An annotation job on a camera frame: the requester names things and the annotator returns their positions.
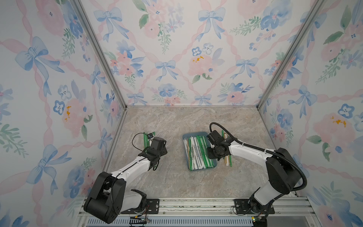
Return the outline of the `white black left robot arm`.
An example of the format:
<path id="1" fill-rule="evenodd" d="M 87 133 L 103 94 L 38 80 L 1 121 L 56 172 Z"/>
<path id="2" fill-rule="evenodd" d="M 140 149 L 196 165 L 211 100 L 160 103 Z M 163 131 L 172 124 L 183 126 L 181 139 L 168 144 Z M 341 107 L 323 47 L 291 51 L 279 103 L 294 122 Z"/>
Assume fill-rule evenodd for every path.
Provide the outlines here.
<path id="1" fill-rule="evenodd" d="M 151 145 L 126 166 L 112 173 L 100 173 L 84 203 L 84 211 L 107 224 L 125 211 L 145 214 L 148 210 L 147 195 L 137 189 L 126 192 L 126 188 L 142 174 L 156 170 L 160 158 L 166 154 L 166 140 L 155 137 Z"/>

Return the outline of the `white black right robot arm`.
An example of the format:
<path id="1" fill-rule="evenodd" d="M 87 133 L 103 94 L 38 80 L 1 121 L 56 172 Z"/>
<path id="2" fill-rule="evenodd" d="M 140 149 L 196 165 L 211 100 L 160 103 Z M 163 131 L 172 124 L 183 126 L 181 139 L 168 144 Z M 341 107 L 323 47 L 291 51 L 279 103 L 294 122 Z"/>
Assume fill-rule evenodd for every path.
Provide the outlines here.
<path id="1" fill-rule="evenodd" d="M 212 145 L 208 148 L 209 158 L 220 160 L 226 156 L 237 156 L 265 167 L 268 181 L 252 194 L 248 202 L 256 211 L 270 206 L 283 195 L 302 190 L 307 186 L 305 173 L 284 148 L 265 149 L 230 137 L 218 140 L 210 136 L 207 138 Z"/>

